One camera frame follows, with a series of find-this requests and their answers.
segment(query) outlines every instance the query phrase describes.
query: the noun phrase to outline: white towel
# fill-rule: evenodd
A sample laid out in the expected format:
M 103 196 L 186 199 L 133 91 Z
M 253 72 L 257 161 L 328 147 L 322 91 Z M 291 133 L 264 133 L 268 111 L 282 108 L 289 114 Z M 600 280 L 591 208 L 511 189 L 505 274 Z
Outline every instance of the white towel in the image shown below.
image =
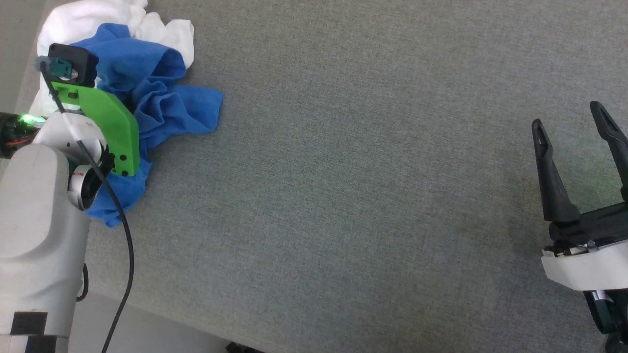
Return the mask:
M 80 0 L 61 5 L 52 10 L 41 27 L 37 55 L 48 55 L 52 43 L 75 43 L 94 36 L 103 23 L 116 23 L 128 26 L 133 38 L 178 50 L 189 68 L 194 61 L 194 26 L 186 19 L 174 19 L 164 25 L 158 13 L 146 14 L 147 5 L 148 0 Z M 40 77 L 40 90 L 29 114 L 48 116 L 56 109 Z

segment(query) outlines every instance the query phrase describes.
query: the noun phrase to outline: crumpled fabric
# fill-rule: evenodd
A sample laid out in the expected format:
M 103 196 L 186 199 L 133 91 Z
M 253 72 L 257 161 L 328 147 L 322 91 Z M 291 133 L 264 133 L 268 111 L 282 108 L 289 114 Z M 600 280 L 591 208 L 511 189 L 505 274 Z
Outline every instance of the crumpled fabric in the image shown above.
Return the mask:
M 148 0 L 80 0 L 52 10 L 37 39 L 37 55 L 47 56 L 52 43 L 70 44 L 90 38 L 103 23 L 124 24 L 131 37 L 152 41 L 181 53 L 185 67 L 194 62 L 194 26 L 186 19 L 164 24 L 158 13 L 146 13 Z M 65 104 L 69 109 L 77 107 Z M 49 116 L 57 110 L 43 78 L 29 114 Z
M 134 107 L 132 113 L 139 126 L 139 170 L 134 176 L 110 173 L 107 177 L 124 210 L 129 210 L 146 191 L 151 168 L 148 150 L 172 134 L 213 131 L 218 125 L 222 94 L 203 87 L 176 85 L 186 72 L 181 53 L 131 38 L 129 28 L 121 24 L 102 24 L 93 37 L 72 45 L 99 57 L 98 88 Z M 120 223 L 120 215 L 109 193 L 102 190 L 86 213 L 114 227 Z

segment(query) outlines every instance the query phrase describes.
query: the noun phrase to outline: green bracket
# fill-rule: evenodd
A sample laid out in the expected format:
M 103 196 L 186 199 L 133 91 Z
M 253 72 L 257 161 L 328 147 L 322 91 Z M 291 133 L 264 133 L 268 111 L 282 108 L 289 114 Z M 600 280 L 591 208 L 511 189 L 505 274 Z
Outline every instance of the green bracket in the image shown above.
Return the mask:
M 52 82 L 63 103 L 80 106 L 93 120 L 107 140 L 114 155 L 111 172 L 135 175 L 139 168 L 138 122 L 120 100 L 107 92 L 79 85 Z

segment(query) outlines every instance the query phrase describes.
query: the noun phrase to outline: blue cloth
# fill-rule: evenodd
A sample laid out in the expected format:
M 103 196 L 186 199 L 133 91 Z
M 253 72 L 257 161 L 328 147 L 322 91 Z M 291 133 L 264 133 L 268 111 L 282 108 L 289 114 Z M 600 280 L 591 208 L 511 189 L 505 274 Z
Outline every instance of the blue cloth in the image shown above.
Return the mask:
M 139 126 L 141 161 L 134 176 L 110 173 L 107 181 L 124 210 L 135 205 L 146 191 L 151 169 L 148 150 L 172 134 L 209 133 L 218 125 L 222 94 L 212 89 L 175 85 L 185 75 L 181 54 L 167 46 L 131 38 L 121 24 L 102 24 L 96 34 L 74 43 L 99 57 L 98 88 L 130 102 Z M 120 223 L 120 215 L 107 192 L 99 192 L 86 211 L 108 227 Z

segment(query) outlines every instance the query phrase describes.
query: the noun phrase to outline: black cable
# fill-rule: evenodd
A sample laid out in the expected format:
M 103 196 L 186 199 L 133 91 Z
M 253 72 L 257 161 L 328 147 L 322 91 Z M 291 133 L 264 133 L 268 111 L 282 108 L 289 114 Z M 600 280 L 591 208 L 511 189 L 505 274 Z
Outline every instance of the black cable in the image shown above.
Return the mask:
M 40 63 L 40 70 L 41 70 L 43 79 L 46 82 L 46 86 L 48 87 L 48 90 L 50 91 L 50 95 L 52 96 L 52 99 L 57 104 L 57 108 L 59 109 L 61 113 L 65 113 L 65 108 L 63 108 L 63 104 L 61 104 L 61 100 L 59 99 L 59 93 L 52 86 L 52 82 L 50 81 L 50 78 L 48 76 L 48 71 L 47 71 L 48 68 L 45 62 Z M 102 346 L 102 353 L 106 353 L 107 349 L 109 348 L 109 343 L 111 342 L 111 337 L 113 337 L 114 331 L 116 330 L 116 325 L 118 323 L 118 320 L 120 319 L 120 315 L 122 314 L 122 310 L 124 309 L 124 305 L 126 304 L 126 301 L 129 298 L 129 294 L 131 294 L 131 287 L 133 285 L 133 273 L 135 272 L 135 255 L 133 252 L 133 240 L 131 239 L 131 230 L 129 228 L 129 223 L 126 220 L 124 209 L 122 208 L 122 205 L 120 204 L 120 201 L 118 200 L 116 196 L 116 193 L 114 193 L 113 189 L 111 188 L 111 185 L 109 185 L 107 178 L 100 170 L 100 167 L 98 166 L 98 164 L 94 161 L 92 156 L 89 154 L 89 151 L 83 144 L 83 141 L 77 141 L 77 145 L 81 149 L 81 151 L 83 152 L 87 160 L 89 161 L 89 164 L 92 166 L 92 169 L 94 169 L 94 172 L 96 173 L 98 178 L 102 181 L 102 184 L 105 186 L 105 188 L 109 192 L 109 195 L 111 196 L 111 199 L 116 205 L 116 210 L 118 211 L 118 213 L 120 213 L 120 219 L 122 220 L 122 226 L 124 227 L 124 234 L 126 235 L 126 242 L 129 248 L 129 279 L 127 280 L 126 290 L 124 291 L 124 295 L 122 296 L 122 300 L 120 301 L 120 306 L 118 307 L 116 316 L 114 317 L 114 321 L 111 323 L 111 328 L 109 329 L 109 333 L 107 334 L 107 339 L 105 340 L 105 344 Z
M 83 293 L 77 297 L 77 303 L 83 301 L 89 292 L 89 273 L 87 272 L 87 264 L 83 264 Z

